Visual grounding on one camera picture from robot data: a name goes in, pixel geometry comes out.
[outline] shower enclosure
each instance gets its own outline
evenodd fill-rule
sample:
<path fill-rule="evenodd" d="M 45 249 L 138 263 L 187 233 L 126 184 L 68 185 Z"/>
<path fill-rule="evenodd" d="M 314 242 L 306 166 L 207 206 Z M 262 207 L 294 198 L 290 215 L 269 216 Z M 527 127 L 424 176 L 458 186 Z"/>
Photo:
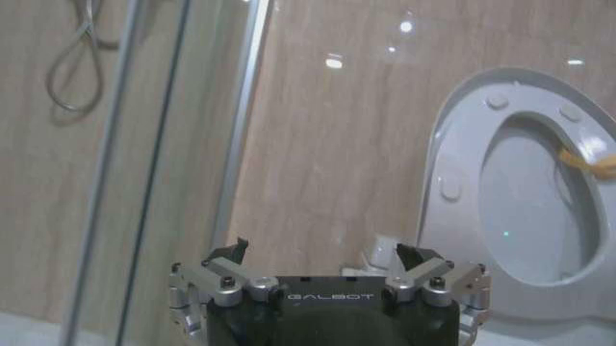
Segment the shower enclosure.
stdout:
<path fill-rule="evenodd" d="M 71 112 L 44 79 L 87 1 L 0 5 L 0 345 L 182 345 L 167 271 L 225 241 L 267 1 L 102 0 L 119 50 L 98 76 L 75 41 L 56 98 L 104 83 Z"/>

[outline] toilet seat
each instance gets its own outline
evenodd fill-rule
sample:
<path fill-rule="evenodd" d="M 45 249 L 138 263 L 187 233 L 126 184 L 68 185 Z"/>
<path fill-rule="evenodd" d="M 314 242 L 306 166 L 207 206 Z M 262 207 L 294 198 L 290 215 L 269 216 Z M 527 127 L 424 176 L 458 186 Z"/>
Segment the toilet seat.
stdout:
<path fill-rule="evenodd" d="M 481 189 L 486 155 L 498 131 L 518 119 L 543 124 L 588 162 L 616 154 L 613 120 L 569 85 L 520 68 L 481 73 L 452 93 L 432 133 L 418 244 L 454 262 L 486 264 L 493 275 L 490 308 L 496 315 L 555 323 L 573 319 L 613 322 L 615 181 L 600 182 L 583 173 L 596 206 L 599 246 L 587 265 L 571 277 L 545 282 L 521 278 L 498 260 L 498 249 L 488 244 L 490 230 L 485 229 L 481 207 L 482 193 L 488 193 Z M 521 157 L 510 161 L 524 163 Z M 559 245 L 528 245 L 535 252 L 552 246 Z"/>

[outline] white floor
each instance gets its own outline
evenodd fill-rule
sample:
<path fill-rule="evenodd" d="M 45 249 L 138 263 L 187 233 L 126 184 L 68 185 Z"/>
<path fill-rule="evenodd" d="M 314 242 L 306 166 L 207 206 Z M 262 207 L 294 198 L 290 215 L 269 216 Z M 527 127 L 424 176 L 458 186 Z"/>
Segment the white floor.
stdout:
<path fill-rule="evenodd" d="M 504 323 L 490 318 L 477 334 L 476 346 L 615 346 L 616 324 L 597 320 L 559 324 Z"/>
<path fill-rule="evenodd" d="M 55 346 L 59 340 L 59 324 L 0 312 L 0 346 Z M 80 333 L 78 344 L 103 346 L 104 339 L 91 333 Z"/>

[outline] white toilet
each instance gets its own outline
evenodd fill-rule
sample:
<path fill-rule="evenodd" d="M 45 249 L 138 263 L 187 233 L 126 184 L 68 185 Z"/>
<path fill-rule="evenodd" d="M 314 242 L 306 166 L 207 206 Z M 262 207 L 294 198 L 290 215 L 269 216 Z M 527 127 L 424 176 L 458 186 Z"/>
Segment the white toilet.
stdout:
<path fill-rule="evenodd" d="M 452 93 L 428 154 L 418 246 L 493 275 L 477 345 L 616 345 L 616 180 L 569 168 L 616 154 L 616 124 L 568 84 L 520 68 Z"/>

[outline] shower hose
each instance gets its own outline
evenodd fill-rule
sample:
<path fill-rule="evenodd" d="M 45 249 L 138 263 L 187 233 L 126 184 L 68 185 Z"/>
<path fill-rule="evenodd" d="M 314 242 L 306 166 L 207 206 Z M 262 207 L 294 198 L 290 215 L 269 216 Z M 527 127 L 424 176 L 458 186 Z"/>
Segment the shower hose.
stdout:
<path fill-rule="evenodd" d="M 84 8 L 79 6 L 78 1 L 84 1 Z M 64 108 L 70 112 L 90 112 L 100 101 L 103 94 L 104 78 L 103 78 L 103 67 L 102 67 L 102 58 L 100 50 L 118 50 L 119 41 L 106 41 L 98 37 L 96 28 L 95 28 L 95 18 L 98 16 L 98 10 L 100 8 L 100 1 L 95 0 L 74 0 L 75 10 L 78 16 L 82 17 L 82 23 L 78 27 L 78 30 L 74 33 L 71 41 L 67 43 L 64 49 L 57 53 L 53 62 L 51 63 L 49 70 L 47 71 L 45 77 L 45 87 L 49 97 L 56 103 L 57 106 Z M 64 101 L 56 93 L 53 88 L 56 72 L 60 64 L 64 62 L 67 57 L 71 54 L 71 51 L 78 47 L 82 39 L 87 39 L 88 47 L 92 54 L 92 60 L 95 64 L 95 93 L 92 94 L 88 101 L 76 105 Z"/>

